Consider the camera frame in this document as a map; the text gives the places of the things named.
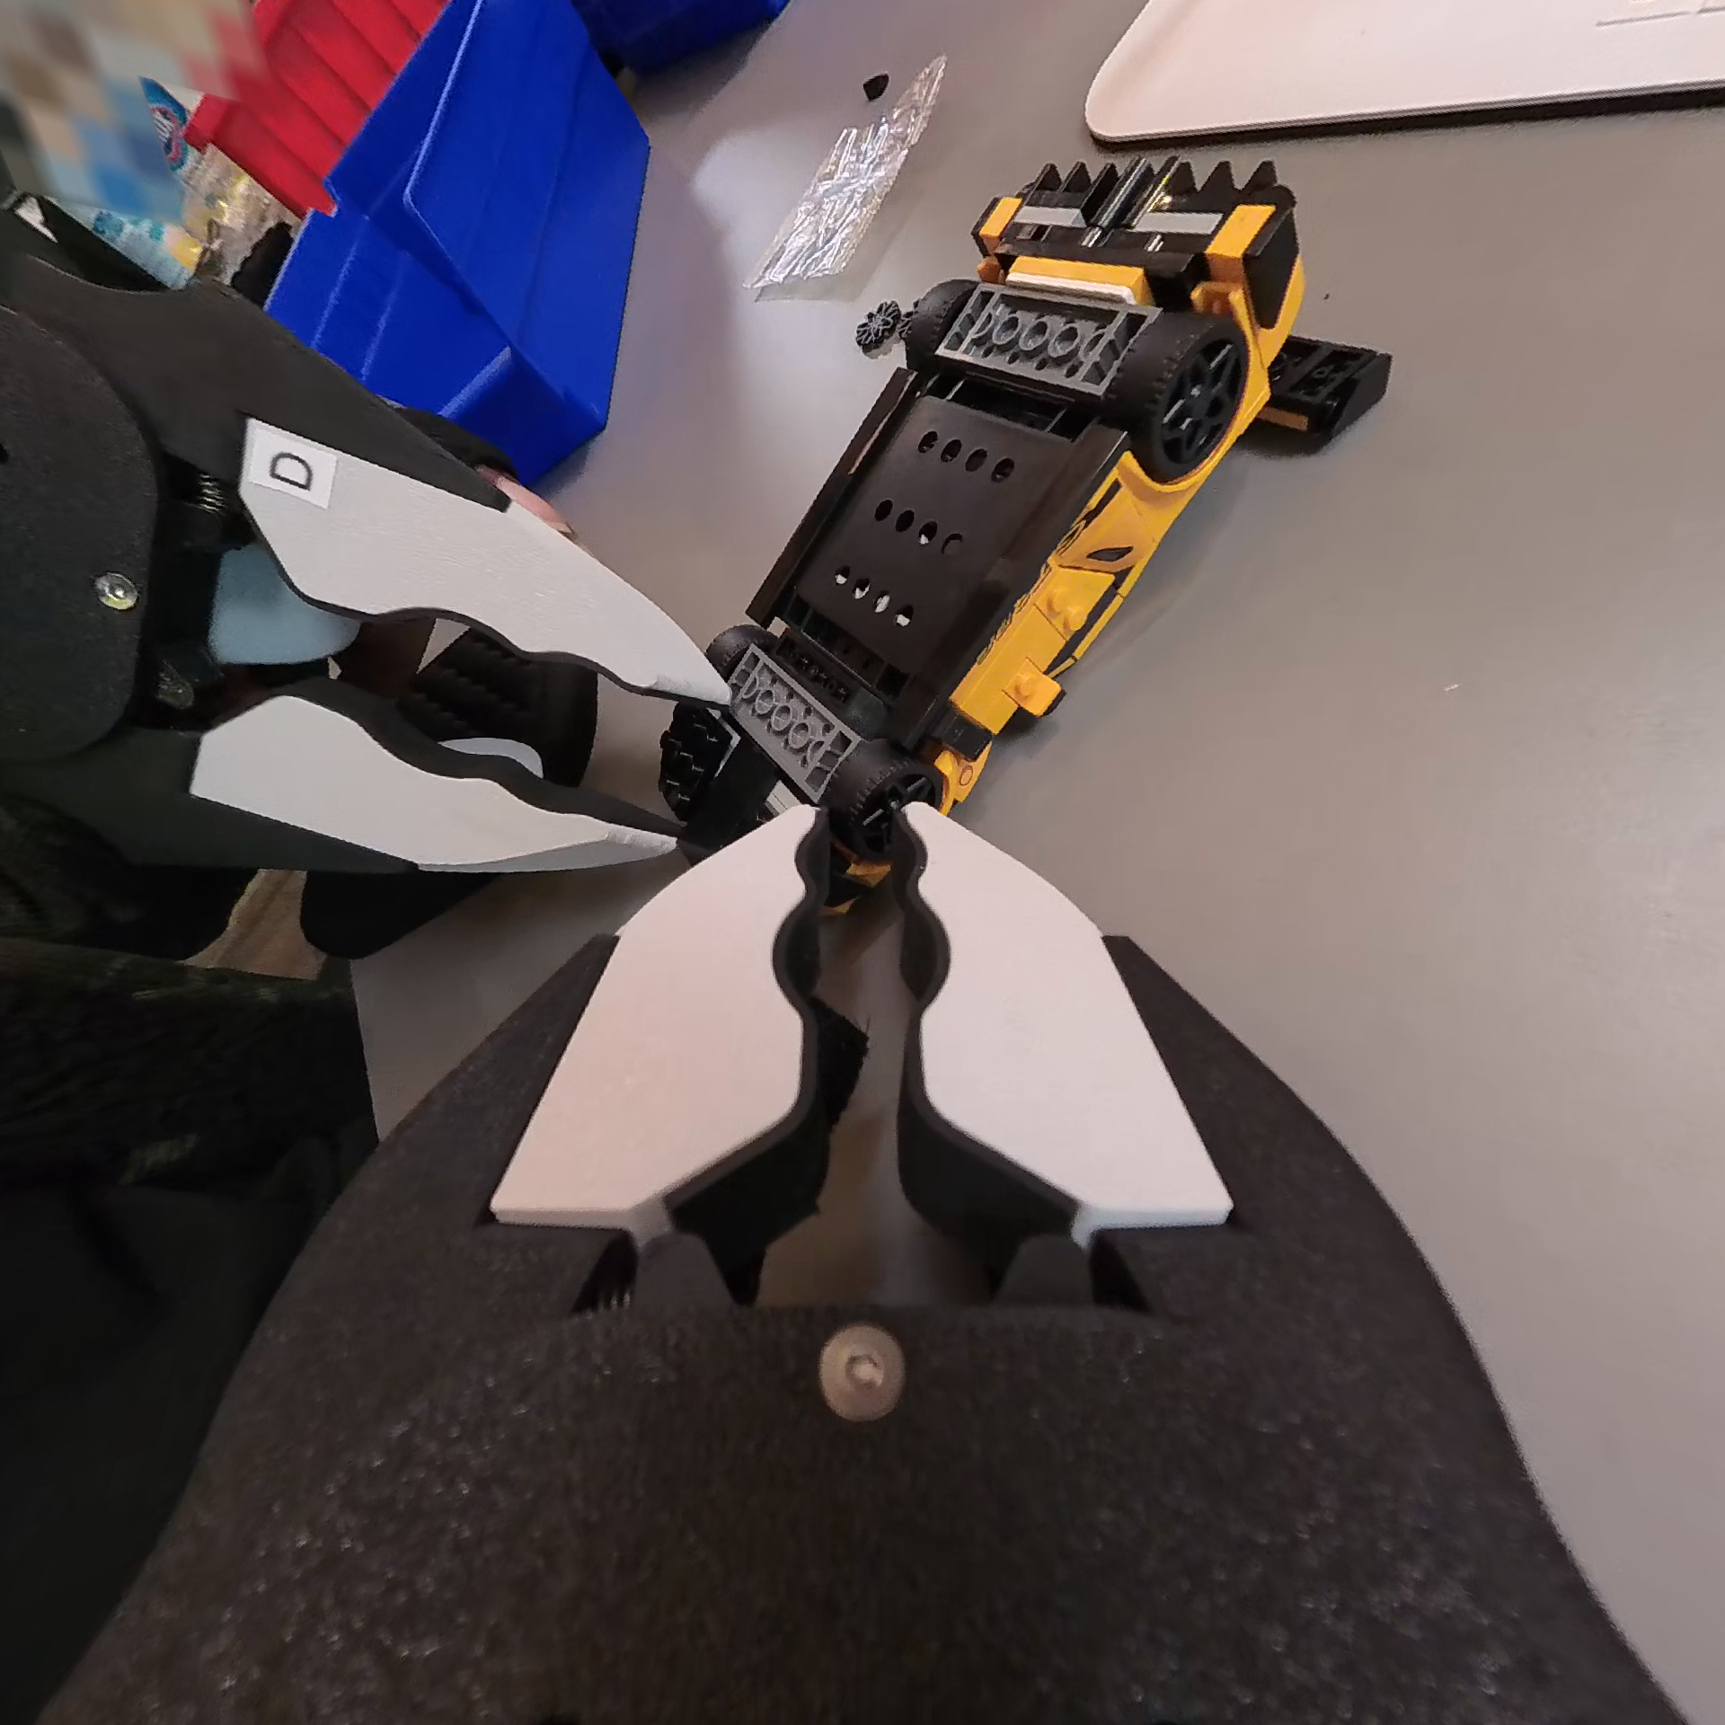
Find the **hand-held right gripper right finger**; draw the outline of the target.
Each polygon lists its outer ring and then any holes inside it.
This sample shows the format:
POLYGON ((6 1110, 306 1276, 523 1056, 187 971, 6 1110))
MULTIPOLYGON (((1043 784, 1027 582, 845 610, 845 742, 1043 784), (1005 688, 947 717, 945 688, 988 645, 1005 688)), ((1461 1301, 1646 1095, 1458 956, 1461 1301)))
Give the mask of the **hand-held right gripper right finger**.
POLYGON ((897 1176, 947 1239, 1200 1229, 1233 1197, 1109 940, 933 806, 895 827, 897 1176))

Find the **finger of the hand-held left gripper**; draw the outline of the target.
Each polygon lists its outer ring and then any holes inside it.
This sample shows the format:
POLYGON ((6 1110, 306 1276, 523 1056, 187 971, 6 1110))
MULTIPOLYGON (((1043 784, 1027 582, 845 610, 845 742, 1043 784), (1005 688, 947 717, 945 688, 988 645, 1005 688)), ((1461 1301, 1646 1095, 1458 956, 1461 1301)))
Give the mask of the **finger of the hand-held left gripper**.
POLYGON ((553 874, 678 852, 671 821, 545 779, 537 746, 433 742, 339 680, 248 705, 196 742, 190 796, 432 874, 553 874))
POLYGON ((241 501, 286 583, 351 616, 442 616, 653 698, 731 705, 647 595, 482 481, 482 501, 245 419, 241 501))

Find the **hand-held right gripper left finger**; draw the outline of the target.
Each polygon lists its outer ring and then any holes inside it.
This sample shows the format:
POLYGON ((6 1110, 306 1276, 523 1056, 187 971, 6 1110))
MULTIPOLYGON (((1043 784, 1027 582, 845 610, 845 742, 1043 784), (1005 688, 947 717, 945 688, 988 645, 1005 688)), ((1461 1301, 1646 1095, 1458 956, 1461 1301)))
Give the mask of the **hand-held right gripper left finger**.
POLYGON ((791 806, 615 933, 493 1220, 778 1242, 815 1213, 867 1051, 819 997, 828 874, 828 820, 791 806))

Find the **yellow and black lego car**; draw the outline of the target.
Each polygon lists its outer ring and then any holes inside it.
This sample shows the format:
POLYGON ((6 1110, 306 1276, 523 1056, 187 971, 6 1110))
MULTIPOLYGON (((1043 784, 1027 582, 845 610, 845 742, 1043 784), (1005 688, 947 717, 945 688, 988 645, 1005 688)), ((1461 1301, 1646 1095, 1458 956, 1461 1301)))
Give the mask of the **yellow and black lego car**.
POLYGON ((703 861, 778 814, 831 831, 828 908, 892 869, 1052 714, 1156 550, 1247 438, 1324 448, 1390 355, 1297 336, 1304 259, 1272 162, 1048 164, 974 226, 974 277, 900 319, 900 368, 680 701, 658 790, 703 861))

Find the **person's left forearm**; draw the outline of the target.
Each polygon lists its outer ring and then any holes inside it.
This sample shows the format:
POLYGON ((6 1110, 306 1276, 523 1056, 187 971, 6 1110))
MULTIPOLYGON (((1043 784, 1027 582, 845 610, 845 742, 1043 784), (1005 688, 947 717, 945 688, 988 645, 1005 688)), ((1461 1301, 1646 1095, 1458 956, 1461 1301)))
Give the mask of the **person's left forearm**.
POLYGON ((2 796, 6 1194, 253 1176, 369 1120, 348 993, 190 962, 248 886, 2 796))

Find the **person's left hand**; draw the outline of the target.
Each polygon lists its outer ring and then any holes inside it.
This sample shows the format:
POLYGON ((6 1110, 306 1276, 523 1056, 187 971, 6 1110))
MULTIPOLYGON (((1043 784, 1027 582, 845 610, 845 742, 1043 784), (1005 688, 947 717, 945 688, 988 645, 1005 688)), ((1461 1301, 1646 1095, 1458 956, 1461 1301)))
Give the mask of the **person's left hand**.
POLYGON ((479 463, 474 476, 487 478, 487 484, 495 488, 514 509, 540 520, 545 528, 556 532, 568 544, 577 544, 577 534, 562 520, 562 514, 556 509, 550 509, 545 498, 540 498, 540 492, 520 484, 514 472, 490 468, 490 463, 479 463))

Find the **red plastic storage bin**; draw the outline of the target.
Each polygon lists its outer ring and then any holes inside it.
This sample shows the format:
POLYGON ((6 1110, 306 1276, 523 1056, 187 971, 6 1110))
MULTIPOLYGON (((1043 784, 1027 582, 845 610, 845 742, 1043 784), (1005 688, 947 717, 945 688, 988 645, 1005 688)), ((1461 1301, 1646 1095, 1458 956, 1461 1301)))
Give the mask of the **red plastic storage bin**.
POLYGON ((238 96, 206 95, 185 142, 216 151, 295 218, 330 214, 329 177, 442 3, 254 3, 257 67, 238 96))

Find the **clear crumpled plastic bag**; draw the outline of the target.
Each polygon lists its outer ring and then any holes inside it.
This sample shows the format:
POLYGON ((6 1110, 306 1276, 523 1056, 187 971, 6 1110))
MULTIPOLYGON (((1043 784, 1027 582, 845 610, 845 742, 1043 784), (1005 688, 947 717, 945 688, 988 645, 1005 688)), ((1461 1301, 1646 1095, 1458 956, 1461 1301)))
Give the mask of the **clear crumpled plastic bag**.
POLYGON ((850 271, 873 218, 933 120, 945 74, 947 57, 936 57, 888 116, 866 127, 847 127, 834 142, 807 192, 775 233, 749 281, 749 297, 766 300, 781 292, 804 292, 850 271))

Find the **white monitor stand base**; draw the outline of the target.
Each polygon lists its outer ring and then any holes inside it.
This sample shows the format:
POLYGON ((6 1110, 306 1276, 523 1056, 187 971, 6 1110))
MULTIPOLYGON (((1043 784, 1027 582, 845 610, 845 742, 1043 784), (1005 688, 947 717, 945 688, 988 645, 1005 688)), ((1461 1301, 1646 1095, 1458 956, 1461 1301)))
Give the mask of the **white monitor stand base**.
POLYGON ((1146 3, 1099 143, 1227 142, 1722 95, 1722 3, 1146 3))

